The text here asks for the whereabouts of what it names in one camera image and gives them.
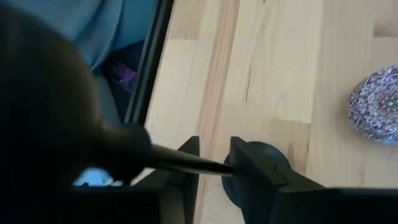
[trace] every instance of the wood plank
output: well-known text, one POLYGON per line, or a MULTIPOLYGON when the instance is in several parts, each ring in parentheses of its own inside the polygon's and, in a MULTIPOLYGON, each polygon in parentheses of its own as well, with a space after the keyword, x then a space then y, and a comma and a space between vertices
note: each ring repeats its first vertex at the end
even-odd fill
POLYGON ((372 147, 348 121, 351 90, 370 75, 373 2, 325 1, 307 175, 326 186, 365 183, 372 147))

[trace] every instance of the wooden floor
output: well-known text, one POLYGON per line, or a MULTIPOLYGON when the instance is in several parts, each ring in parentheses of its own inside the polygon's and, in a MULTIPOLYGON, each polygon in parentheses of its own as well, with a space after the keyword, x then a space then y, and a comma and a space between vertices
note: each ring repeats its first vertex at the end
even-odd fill
MULTIPOLYGON (((396 0, 175 0, 146 128, 222 162, 231 136, 278 147, 325 186, 397 187, 398 149, 362 138, 351 89, 398 64, 396 0)), ((195 223, 243 223, 202 176, 195 223)))

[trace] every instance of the black metal frame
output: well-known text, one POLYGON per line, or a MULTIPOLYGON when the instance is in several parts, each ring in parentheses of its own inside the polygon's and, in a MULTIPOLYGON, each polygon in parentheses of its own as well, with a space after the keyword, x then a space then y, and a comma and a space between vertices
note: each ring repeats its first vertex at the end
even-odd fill
POLYGON ((132 86, 125 123, 145 123, 173 3, 174 0, 159 0, 152 27, 144 42, 137 71, 137 82, 134 82, 132 86))

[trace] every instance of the gray cloth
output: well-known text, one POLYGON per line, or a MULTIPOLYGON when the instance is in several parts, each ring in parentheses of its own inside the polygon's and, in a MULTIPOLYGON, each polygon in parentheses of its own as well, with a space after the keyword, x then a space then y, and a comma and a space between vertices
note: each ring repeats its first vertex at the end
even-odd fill
POLYGON ((112 50, 146 37, 156 0, 0 0, 73 42, 94 70, 112 50))

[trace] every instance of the blurry dark object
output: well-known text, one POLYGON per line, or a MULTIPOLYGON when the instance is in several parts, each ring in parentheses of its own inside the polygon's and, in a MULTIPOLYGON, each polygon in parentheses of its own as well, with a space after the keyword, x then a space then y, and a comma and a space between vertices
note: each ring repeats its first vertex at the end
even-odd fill
POLYGON ((0 20, 2 223, 133 222, 150 210, 137 222, 192 223, 197 174, 208 173, 232 176, 230 195, 250 224, 396 219, 397 190, 326 189, 263 144, 232 137, 229 166, 199 157, 197 137, 174 151, 152 145, 138 125, 103 124, 92 74, 72 46, 2 4, 0 20), (158 170, 134 187, 73 189, 88 166, 124 183, 144 167, 158 170))

